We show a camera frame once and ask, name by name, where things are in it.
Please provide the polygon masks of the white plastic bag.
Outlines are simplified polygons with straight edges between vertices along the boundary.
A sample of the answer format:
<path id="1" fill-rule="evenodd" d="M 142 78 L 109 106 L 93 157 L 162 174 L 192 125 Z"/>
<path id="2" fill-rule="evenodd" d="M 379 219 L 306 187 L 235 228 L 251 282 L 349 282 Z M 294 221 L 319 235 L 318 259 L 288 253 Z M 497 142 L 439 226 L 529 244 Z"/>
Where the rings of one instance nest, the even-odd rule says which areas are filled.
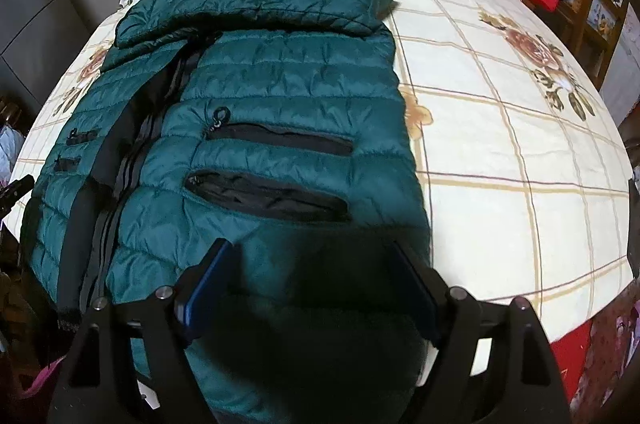
<path id="1" fill-rule="evenodd" d="M 23 147 L 25 137 L 9 124 L 2 126 L 0 132 L 0 184 L 6 187 Z"/>

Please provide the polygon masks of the wooden chair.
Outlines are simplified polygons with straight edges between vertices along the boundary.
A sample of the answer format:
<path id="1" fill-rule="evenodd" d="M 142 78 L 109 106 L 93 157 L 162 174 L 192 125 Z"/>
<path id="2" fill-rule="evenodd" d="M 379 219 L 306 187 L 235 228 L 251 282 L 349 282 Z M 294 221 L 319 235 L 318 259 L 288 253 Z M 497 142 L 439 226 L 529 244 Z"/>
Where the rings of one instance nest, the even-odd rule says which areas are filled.
<path id="1" fill-rule="evenodd" d="M 556 14 L 563 21 L 561 39 L 602 88 L 627 17 L 629 0 L 561 0 Z"/>

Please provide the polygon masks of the grey wardrobe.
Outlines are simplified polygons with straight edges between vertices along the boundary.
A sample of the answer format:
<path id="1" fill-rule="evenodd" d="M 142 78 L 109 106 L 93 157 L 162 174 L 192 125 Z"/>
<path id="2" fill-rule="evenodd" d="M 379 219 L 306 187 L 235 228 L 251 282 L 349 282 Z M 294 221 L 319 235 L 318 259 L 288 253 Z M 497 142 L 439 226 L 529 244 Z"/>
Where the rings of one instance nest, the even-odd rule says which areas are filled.
<path id="1" fill-rule="evenodd" d="M 1 93 L 39 111 L 117 5 L 118 0 L 1 0 Z"/>

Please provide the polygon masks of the green quilted down jacket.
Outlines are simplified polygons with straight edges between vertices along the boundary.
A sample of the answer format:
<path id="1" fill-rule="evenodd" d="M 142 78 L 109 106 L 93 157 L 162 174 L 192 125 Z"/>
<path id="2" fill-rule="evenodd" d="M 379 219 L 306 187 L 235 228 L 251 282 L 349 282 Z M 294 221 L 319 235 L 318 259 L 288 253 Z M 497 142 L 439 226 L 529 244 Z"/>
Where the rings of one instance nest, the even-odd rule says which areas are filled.
<path id="1" fill-rule="evenodd" d="M 218 239 L 188 348 L 213 410 L 393 423 L 425 345 L 394 248 L 430 232 L 383 24 L 393 0 L 142 0 L 58 135 L 21 243 L 56 307 L 144 299 Z"/>

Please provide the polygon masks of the floral checked bed sheet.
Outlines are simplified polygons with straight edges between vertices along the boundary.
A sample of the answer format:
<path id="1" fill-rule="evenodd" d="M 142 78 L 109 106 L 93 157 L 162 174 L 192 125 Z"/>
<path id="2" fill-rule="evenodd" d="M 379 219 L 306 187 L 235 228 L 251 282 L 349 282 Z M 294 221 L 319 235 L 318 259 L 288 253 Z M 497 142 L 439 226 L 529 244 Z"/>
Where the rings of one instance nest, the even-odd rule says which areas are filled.
<path id="1" fill-rule="evenodd" d="M 39 177 L 136 4 L 107 18 L 58 82 L 15 177 Z M 427 260 L 484 301 L 527 297 L 559 340 L 631 279 L 631 166 L 611 114 L 520 0 L 393 0 L 383 24 L 423 193 Z"/>

